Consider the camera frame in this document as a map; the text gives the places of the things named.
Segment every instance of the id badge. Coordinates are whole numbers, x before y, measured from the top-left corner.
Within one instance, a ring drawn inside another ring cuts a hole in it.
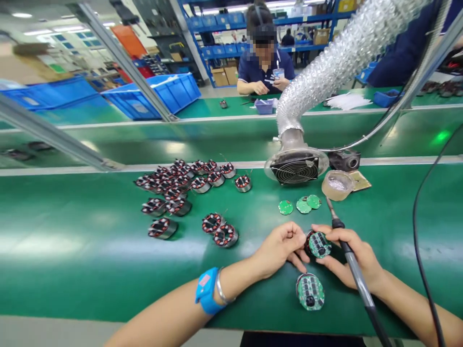
[[[285,69],[283,68],[274,69],[273,75],[275,76],[275,80],[279,80],[280,78],[285,78]]]

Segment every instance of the blue wristband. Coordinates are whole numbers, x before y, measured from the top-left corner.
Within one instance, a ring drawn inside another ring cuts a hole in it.
[[[217,267],[213,267],[206,271],[199,277],[198,287],[196,288],[195,303],[201,303],[204,312],[212,316],[220,312],[226,306],[221,306],[214,300],[217,273]]]

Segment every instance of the bracelet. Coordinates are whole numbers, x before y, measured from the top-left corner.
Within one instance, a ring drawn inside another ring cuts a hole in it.
[[[227,300],[227,298],[226,298],[225,295],[223,294],[222,285],[220,284],[220,273],[222,272],[222,269],[223,269],[223,267],[221,267],[221,268],[218,270],[218,273],[217,273],[217,281],[216,281],[217,292],[218,292],[218,295],[220,296],[220,298],[222,299],[223,303],[224,303],[225,305],[228,305],[228,304],[231,304],[233,301],[235,301],[236,298],[234,298],[234,299],[232,299],[232,300]]]

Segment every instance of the hand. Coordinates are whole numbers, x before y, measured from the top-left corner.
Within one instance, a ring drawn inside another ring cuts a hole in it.
[[[269,92],[269,89],[265,86],[264,82],[252,82],[252,89],[256,92],[257,95],[265,95]]]
[[[273,229],[251,257],[260,279],[273,275],[286,260],[293,263],[300,272],[306,273],[307,269],[302,261],[309,263],[310,258],[304,251],[305,239],[304,232],[294,222],[287,222]]]
[[[287,86],[289,86],[290,83],[291,83],[290,80],[287,80],[287,79],[284,78],[284,77],[280,77],[279,80],[275,80],[275,82],[273,83],[273,86],[274,86],[275,88],[278,88],[279,90],[283,91],[283,90],[285,90],[285,88],[286,88]]]
[[[377,294],[383,287],[387,279],[386,271],[379,264],[371,246],[363,242],[355,231],[350,229],[332,229],[327,225],[312,224],[314,231],[324,233],[327,240],[339,246],[339,241],[345,241],[349,244],[355,253],[358,265],[362,270],[363,277],[367,282],[367,287],[372,294]],[[355,281],[348,264],[341,264],[335,258],[327,255],[324,258],[317,259],[317,263],[325,265],[334,273],[346,286],[356,289]]]

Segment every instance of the fan grille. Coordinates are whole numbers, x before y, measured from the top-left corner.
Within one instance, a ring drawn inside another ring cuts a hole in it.
[[[318,177],[318,157],[287,161],[270,166],[281,184],[304,183]]]

